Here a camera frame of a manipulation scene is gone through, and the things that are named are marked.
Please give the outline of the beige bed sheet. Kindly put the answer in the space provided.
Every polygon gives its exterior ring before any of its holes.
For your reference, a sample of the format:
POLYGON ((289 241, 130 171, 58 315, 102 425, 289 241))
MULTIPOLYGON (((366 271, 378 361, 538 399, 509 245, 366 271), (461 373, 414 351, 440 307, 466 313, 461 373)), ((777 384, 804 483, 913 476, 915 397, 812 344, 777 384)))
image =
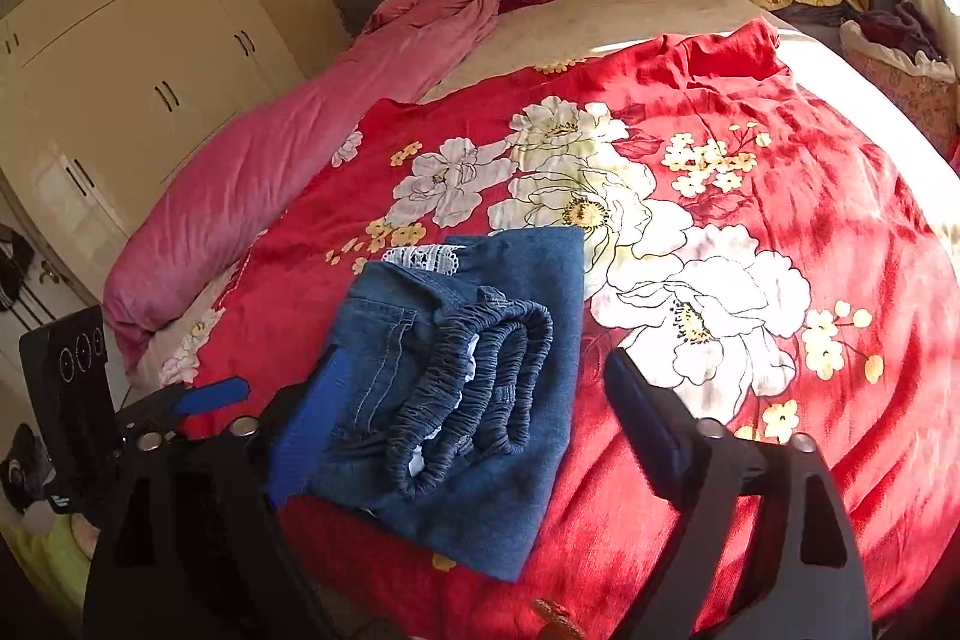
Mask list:
POLYGON ((778 30, 778 57, 799 84, 884 149, 942 239, 958 241, 958 175, 895 104, 810 35, 747 0, 555 0, 521 8, 427 92, 432 101, 523 67, 599 57, 659 34, 729 34, 750 19, 778 30))

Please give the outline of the dark purple garment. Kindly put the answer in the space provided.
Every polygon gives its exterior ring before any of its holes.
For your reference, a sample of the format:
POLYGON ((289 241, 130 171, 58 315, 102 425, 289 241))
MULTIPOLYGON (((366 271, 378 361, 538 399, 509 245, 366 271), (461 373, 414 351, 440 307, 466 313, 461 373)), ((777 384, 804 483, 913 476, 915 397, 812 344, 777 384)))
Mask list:
POLYGON ((900 50, 910 58, 924 53, 929 60, 946 60, 935 27, 913 3, 901 2, 893 10, 871 10, 857 17, 867 41, 900 50))

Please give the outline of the pink quilt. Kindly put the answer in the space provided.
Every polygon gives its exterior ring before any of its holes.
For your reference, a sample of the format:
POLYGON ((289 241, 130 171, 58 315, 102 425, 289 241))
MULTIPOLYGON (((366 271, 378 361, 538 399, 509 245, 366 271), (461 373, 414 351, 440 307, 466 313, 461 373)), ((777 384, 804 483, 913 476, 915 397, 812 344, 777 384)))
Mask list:
POLYGON ((174 175, 107 275, 125 369, 332 161, 381 99, 415 103, 493 31, 500 0, 384 0, 316 78, 218 131, 174 175))

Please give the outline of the cream wardrobe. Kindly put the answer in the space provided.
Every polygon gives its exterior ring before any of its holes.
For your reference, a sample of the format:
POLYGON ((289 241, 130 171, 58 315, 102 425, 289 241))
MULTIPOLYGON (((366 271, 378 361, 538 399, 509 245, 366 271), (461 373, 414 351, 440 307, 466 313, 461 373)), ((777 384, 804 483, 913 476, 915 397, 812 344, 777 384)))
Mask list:
POLYGON ((23 0, 2 19, 2 172, 99 298, 195 152, 301 80, 260 0, 23 0))

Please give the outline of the blue denim pants lace trim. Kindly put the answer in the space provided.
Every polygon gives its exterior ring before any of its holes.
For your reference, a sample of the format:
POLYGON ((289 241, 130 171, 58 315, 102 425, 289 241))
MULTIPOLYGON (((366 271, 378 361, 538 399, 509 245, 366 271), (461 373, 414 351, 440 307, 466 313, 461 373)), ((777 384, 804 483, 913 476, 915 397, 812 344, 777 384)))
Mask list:
POLYGON ((508 229, 368 263, 329 333, 348 398, 309 494, 483 575, 521 575, 571 437, 578 227, 508 229))

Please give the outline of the red floral blanket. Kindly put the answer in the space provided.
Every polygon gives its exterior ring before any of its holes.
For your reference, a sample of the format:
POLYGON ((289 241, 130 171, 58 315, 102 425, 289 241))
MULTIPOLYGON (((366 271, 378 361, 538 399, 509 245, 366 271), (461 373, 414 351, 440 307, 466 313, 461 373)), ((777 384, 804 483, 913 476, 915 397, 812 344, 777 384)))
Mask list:
POLYGON ((399 248, 578 227, 571 437, 521 575, 503 581, 309 494, 280 523, 319 585, 416 638, 534 638, 556 609, 615 629, 675 523, 604 393, 622 349, 695 417, 815 438, 877 619, 958 525, 958 280, 889 154, 803 88, 754 21, 661 35, 556 74, 382 101, 249 248, 202 321, 199 378, 257 414, 303 381, 364 266, 399 248))

